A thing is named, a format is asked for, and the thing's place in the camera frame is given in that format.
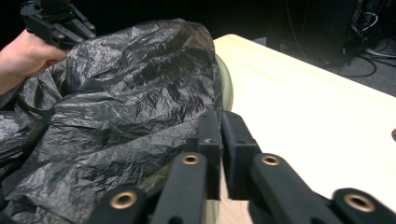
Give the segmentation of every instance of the white table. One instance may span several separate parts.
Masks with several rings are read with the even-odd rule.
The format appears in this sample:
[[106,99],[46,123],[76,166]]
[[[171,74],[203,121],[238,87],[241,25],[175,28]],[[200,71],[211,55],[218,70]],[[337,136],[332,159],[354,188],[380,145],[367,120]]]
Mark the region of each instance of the white table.
[[[231,74],[232,111],[263,152],[327,198],[355,188],[396,211],[396,98],[237,35],[214,42]],[[251,222],[247,203],[222,198],[218,223]]]

